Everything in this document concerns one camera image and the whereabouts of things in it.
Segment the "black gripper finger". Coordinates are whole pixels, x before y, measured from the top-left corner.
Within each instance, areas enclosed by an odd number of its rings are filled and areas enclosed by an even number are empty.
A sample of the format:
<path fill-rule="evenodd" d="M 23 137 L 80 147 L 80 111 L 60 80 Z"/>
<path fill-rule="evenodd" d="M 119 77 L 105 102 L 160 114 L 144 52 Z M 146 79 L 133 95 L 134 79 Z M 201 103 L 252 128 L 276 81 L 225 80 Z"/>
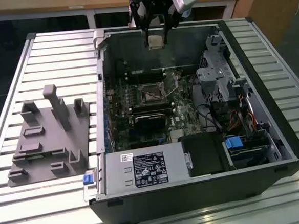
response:
<path fill-rule="evenodd" d="M 129 0 L 129 7 L 132 14 L 132 20 L 135 22 L 137 29 L 144 33 L 145 46 L 148 47 L 149 42 L 149 26 L 150 26 L 150 13 L 147 0 Z"/>
<path fill-rule="evenodd" d="M 181 14 L 176 10 L 176 7 L 174 4 L 170 6 L 170 8 L 167 10 L 166 13 L 163 14 L 164 18 L 164 38 L 163 42 L 164 45 L 168 43 L 167 37 L 168 37 L 168 32 L 172 28 L 177 28 L 179 25 L 179 22 L 181 20 Z"/>

